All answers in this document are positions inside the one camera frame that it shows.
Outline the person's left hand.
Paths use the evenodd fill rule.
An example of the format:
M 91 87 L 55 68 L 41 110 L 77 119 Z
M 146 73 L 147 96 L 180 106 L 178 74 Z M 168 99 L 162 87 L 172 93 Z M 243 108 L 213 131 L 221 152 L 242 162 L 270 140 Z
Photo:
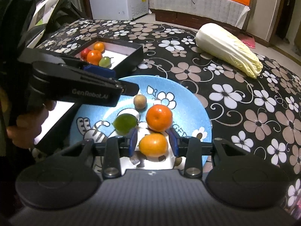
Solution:
M 34 146 L 35 138 L 41 134 L 42 124 L 49 116 L 49 111 L 56 107 L 56 101 L 46 101 L 41 108 L 17 117 L 16 125 L 7 127 L 8 137 L 20 148 Z

